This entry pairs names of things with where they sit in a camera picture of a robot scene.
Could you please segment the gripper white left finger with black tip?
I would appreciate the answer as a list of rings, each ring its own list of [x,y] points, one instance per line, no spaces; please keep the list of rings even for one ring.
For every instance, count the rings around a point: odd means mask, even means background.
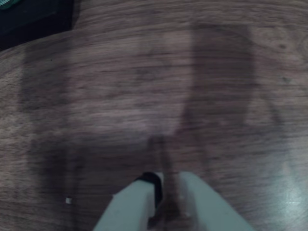
[[[113,198],[94,231],[146,231],[163,201],[164,175],[144,172]]]

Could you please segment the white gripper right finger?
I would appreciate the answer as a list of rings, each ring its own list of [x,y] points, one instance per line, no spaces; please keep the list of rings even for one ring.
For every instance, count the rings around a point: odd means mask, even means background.
[[[180,198],[193,231],[253,231],[254,228],[199,176],[179,173]]]

